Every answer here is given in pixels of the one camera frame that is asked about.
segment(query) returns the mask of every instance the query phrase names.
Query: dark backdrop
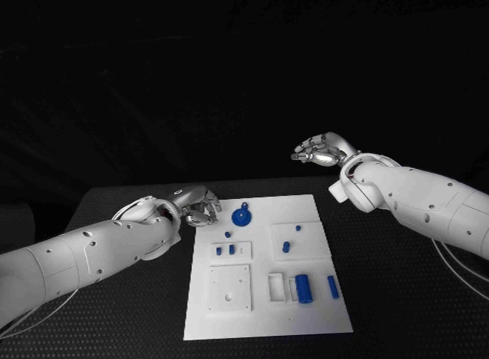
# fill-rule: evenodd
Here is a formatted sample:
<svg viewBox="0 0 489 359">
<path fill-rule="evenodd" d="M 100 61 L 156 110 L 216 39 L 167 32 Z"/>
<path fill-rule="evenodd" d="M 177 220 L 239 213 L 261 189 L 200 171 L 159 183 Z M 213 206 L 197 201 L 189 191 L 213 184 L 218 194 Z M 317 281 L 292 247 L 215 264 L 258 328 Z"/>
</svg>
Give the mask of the dark backdrop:
<svg viewBox="0 0 489 359">
<path fill-rule="evenodd" d="M 489 193 L 488 1 L 0 6 L 0 202 L 39 237 L 95 186 L 337 173 L 289 160 L 327 131 Z"/>
</svg>

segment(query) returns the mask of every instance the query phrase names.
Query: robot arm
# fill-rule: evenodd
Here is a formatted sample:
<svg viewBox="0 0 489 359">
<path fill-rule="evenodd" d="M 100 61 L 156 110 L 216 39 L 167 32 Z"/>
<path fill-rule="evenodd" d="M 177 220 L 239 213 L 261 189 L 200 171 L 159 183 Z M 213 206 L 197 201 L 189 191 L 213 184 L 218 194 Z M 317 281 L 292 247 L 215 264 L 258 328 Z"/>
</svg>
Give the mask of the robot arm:
<svg viewBox="0 0 489 359">
<path fill-rule="evenodd" d="M 330 187 L 338 202 L 350 199 L 364 212 L 390 210 L 403 226 L 489 260 L 489 195 L 386 156 L 361 153 L 331 132 L 307 140 L 292 159 L 341 166 Z"/>
<path fill-rule="evenodd" d="M 140 260 L 159 258 L 180 241 L 180 218 L 202 227 L 218 223 L 216 195 L 203 185 L 148 196 L 111 221 L 0 255 L 0 328 L 56 297 L 107 279 Z"/>
</svg>

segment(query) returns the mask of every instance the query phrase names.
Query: small blue piece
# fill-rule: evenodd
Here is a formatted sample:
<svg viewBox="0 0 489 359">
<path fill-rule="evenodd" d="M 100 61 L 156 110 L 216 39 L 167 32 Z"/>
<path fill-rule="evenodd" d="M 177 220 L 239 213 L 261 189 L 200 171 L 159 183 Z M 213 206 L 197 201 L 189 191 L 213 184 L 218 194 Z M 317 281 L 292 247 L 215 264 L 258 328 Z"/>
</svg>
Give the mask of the small blue piece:
<svg viewBox="0 0 489 359">
<path fill-rule="evenodd" d="M 232 222 L 236 226 L 245 227 L 252 221 L 252 214 L 248 210 L 248 203 L 243 202 L 242 208 L 235 210 L 232 214 Z"/>
<path fill-rule="evenodd" d="M 334 276 L 333 276 L 333 275 L 328 276 L 328 286 L 331 287 L 333 297 L 334 297 L 336 299 L 338 299 L 338 298 L 340 298 L 340 294 L 338 294 L 337 282 L 334 281 Z"/>
<path fill-rule="evenodd" d="M 300 274 L 295 277 L 297 284 L 297 294 L 298 294 L 298 303 L 308 304 L 313 303 L 313 294 L 310 287 L 310 280 L 307 274 Z"/>
<path fill-rule="evenodd" d="M 284 251 L 285 253 L 289 252 L 289 242 L 285 242 L 285 244 L 282 245 L 282 251 Z"/>
</svg>

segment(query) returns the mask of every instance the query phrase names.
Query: blue block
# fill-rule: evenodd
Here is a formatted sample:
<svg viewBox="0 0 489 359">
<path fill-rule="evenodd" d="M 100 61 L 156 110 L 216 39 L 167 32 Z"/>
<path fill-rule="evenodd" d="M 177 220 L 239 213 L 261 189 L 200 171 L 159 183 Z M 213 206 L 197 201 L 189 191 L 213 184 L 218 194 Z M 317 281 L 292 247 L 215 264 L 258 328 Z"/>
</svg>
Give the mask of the blue block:
<svg viewBox="0 0 489 359">
<path fill-rule="evenodd" d="M 289 242 L 285 242 L 285 244 L 282 245 L 282 251 L 285 253 L 289 253 Z"/>
<path fill-rule="evenodd" d="M 307 274 L 300 274 L 295 277 L 295 284 L 297 284 L 298 303 L 302 304 L 313 303 L 310 279 L 307 278 Z"/>
<path fill-rule="evenodd" d="M 334 281 L 334 276 L 333 276 L 333 275 L 328 276 L 328 286 L 331 287 L 333 297 L 334 297 L 336 299 L 338 299 L 338 298 L 340 298 L 340 294 L 338 294 L 337 282 Z"/>
</svg>

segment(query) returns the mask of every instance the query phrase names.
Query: black table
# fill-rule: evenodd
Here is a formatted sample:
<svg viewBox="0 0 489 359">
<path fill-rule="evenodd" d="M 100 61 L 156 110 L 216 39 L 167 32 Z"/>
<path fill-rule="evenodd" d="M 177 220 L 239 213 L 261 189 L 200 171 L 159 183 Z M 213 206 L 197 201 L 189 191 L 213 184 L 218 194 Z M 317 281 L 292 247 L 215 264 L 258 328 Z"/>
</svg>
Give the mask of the black table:
<svg viewBox="0 0 489 359">
<path fill-rule="evenodd" d="M 431 239 L 389 211 L 360 212 L 328 193 L 337 176 L 205 183 L 220 199 L 314 194 L 333 251 L 353 334 L 183 341 L 196 229 L 157 260 L 91 285 L 35 329 L 5 340 L 3 358 L 488 358 L 489 302 L 454 276 Z M 146 195 L 184 184 L 95 188 L 68 230 L 110 219 Z M 477 269 L 462 250 L 455 254 Z M 489 285 L 465 271 L 489 295 Z M 28 320 L 43 318 L 48 304 Z"/>
</svg>

